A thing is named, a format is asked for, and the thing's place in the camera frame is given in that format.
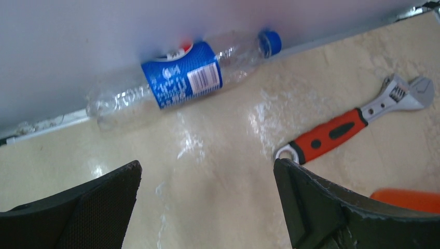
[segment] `barcode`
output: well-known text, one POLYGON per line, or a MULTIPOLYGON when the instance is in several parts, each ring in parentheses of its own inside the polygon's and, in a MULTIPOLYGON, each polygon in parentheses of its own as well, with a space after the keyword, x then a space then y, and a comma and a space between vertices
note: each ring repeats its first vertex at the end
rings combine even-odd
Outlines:
POLYGON ((211 63, 204 67, 192 70, 187 73, 192 93, 197 94, 220 85, 216 63, 211 63))

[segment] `blue bottle cap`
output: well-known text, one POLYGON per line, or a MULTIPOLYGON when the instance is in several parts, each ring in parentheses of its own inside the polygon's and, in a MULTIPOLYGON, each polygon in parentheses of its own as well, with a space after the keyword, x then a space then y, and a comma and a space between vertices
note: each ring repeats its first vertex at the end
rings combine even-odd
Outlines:
POLYGON ((260 47, 264 52, 264 57, 269 58, 281 51, 281 38, 274 31, 262 31, 258 35, 260 47))

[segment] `floor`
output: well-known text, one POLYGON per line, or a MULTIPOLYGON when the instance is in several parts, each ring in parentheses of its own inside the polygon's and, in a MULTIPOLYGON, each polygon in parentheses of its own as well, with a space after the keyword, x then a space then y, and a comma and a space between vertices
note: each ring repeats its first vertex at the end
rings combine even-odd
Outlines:
POLYGON ((440 191, 440 25, 429 13, 262 66, 244 84, 165 112, 134 110, 0 148, 0 211, 139 160, 143 178, 124 248, 291 248, 272 153, 361 106, 399 73, 433 79, 430 108, 391 113, 307 169, 370 195, 440 191))

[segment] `white wall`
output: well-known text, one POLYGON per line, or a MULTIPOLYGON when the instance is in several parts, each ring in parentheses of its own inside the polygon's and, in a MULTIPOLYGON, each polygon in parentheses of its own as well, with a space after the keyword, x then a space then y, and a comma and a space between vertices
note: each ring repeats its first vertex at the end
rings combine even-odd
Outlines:
POLYGON ((343 32, 418 0, 3 0, 0 130, 86 105, 97 76, 231 29, 279 31, 285 47, 343 32))

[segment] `wrench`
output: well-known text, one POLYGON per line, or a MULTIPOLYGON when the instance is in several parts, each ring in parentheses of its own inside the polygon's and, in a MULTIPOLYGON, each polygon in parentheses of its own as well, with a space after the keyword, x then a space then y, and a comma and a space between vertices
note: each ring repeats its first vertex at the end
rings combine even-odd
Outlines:
POLYGON ((377 98, 331 121, 315 127, 275 151, 274 160, 284 152, 300 165, 305 164, 343 144, 369 123, 395 110, 419 110, 432 104, 434 84, 419 76, 407 83, 399 75, 387 77, 377 98))

